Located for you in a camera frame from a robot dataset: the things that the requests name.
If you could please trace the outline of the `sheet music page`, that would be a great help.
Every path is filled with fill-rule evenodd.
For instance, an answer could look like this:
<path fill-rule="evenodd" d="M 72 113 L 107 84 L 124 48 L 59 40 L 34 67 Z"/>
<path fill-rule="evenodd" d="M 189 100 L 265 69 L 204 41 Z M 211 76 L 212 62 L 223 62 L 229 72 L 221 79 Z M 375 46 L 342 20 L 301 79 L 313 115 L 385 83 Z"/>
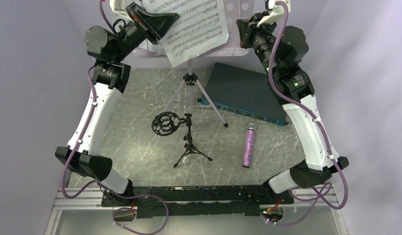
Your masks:
<path fill-rule="evenodd" d="M 168 57 L 172 67 L 215 49 L 229 39 L 222 0 L 143 0 L 151 13 L 177 13 L 179 19 L 158 45 L 140 45 Z"/>

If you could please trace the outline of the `purple glitter microphone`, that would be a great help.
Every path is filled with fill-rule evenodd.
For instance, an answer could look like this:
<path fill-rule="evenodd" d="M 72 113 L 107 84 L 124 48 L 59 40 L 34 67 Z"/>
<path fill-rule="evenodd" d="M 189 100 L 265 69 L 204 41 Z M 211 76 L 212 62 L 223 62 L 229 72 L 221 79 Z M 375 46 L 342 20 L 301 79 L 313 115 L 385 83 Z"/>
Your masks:
<path fill-rule="evenodd" d="M 250 168 L 250 166 L 251 166 L 251 159 L 252 159 L 253 149 L 254 149 L 256 128 L 257 128 L 257 125 L 255 123 L 249 123 L 247 126 L 244 154 L 243 154 L 243 163 L 242 163 L 242 167 L 244 167 L 244 168 Z"/>

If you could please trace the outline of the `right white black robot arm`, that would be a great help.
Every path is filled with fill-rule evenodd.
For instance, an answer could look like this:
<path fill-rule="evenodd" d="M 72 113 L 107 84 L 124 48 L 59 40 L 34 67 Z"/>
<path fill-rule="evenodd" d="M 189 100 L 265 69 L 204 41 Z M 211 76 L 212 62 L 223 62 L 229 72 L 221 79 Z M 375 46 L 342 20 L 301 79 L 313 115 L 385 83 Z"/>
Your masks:
<path fill-rule="evenodd" d="M 299 63 L 309 50 L 300 28 L 286 26 L 274 36 L 276 23 L 259 25 L 265 16 L 254 14 L 236 21 L 241 48 L 252 48 L 268 74 L 268 84 L 278 103 L 291 120 L 302 143 L 305 159 L 265 182 L 263 197 L 277 202 L 282 193 L 293 188 L 310 188 L 326 183 L 334 173 L 349 165 L 330 142 L 317 108 L 314 87 Z"/>

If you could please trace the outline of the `black microphone shock mount stand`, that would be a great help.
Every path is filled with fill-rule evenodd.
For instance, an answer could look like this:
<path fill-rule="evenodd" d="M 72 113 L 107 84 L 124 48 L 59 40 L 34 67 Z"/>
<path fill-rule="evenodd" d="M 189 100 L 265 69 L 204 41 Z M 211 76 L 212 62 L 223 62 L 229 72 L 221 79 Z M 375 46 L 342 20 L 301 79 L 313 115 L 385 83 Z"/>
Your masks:
<path fill-rule="evenodd" d="M 161 137 L 169 136 L 175 133 L 181 125 L 185 125 L 187 127 L 187 132 L 184 134 L 183 140 L 185 141 L 184 148 L 185 152 L 181 155 L 179 160 L 173 165 L 173 168 L 176 168 L 179 162 L 187 155 L 190 154 L 199 154 L 206 157 L 209 161 L 213 161 L 212 158 L 208 157 L 201 151 L 199 151 L 193 143 L 192 137 L 192 114 L 184 113 L 184 117 L 179 117 L 176 113 L 166 111 L 157 115 L 151 123 L 152 131 Z"/>

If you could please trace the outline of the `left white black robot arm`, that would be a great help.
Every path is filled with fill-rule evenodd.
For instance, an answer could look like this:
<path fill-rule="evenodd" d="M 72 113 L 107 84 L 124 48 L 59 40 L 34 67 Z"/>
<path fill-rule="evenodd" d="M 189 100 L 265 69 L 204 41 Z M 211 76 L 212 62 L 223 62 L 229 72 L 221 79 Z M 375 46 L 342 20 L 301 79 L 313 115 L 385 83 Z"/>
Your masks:
<path fill-rule="evenodd" d="M 92 178 L 126 206 L 134 199 L 132 181 L 113 168 L 112 159 L 100 155 L 104 130 L 130 77 L 131 67 L 123 60 L 145 40 L 157 45 L 179 14 L 151 13 L 136 2 L 121 11 L 125 18 L 118 31 L 100 25 L 86 31 L 87 53 L 95 60 L 87 72 L 90 95 L 75 133 L 67 145 L 56 149 L 55 156 L 64 165 L 64 173 Z"/>

